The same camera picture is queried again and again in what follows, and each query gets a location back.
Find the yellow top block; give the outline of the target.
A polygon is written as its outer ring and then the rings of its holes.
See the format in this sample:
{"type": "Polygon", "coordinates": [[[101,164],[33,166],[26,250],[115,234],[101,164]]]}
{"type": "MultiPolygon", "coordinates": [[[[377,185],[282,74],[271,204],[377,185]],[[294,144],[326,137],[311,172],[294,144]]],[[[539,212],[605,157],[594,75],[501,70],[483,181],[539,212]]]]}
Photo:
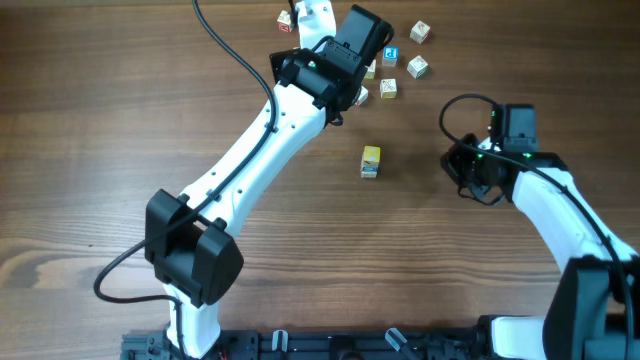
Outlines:
{"type": "Polygon", "coordinates": [[[381,148],[377,146],[365,146],[361,164],[363,167],[377,168],[380,163],[381,148]]]}

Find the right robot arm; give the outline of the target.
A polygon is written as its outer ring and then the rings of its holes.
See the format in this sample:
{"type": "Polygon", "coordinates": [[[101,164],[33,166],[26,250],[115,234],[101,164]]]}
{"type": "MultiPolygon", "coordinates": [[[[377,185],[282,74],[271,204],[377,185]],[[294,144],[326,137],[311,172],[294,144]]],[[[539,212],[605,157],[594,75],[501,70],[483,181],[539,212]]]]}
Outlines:
{"type": "Polygon", "coordinates": [[[455,138],[441,166],[460,197],[522,212],[561,273],[545,316],[482,317],[484,356],[638,358],[639,253],[598,217],[560,157],[540,151],[533,106],[493,102],[488,138],[455,138]]]}

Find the red sided white block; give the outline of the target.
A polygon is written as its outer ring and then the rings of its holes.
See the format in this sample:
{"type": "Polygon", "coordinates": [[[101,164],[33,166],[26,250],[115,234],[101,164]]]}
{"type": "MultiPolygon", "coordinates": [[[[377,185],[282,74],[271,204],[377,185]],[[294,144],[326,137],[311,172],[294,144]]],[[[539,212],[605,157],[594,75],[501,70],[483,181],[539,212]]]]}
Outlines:
{"type": "Polygon", "coordinates": [[[378,173],[378,171],[377,166],[363,166],[361,168],[361,173],[378,173]]]}

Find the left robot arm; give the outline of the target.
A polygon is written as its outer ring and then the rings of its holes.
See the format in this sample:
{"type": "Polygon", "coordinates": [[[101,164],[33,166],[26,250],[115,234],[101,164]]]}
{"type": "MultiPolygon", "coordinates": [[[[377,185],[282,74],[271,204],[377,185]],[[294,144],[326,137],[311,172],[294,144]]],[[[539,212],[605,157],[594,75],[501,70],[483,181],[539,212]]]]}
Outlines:
{"type": "Polygon", "coordinates": [[[270,54],[275,85],[254,122],[179,196],[160,190],[147,204],[144,255],[179,302],[165,330],[175,356],[203,359],[213,349],[219,301],[244,264],[235,239],[249,213],[294,154],[327,125],[342,124],[368,66],[394,36],[390,23],[358,5],[340,26],[327,1],[301,1],[293,11],[300,45],[270,54]]]}

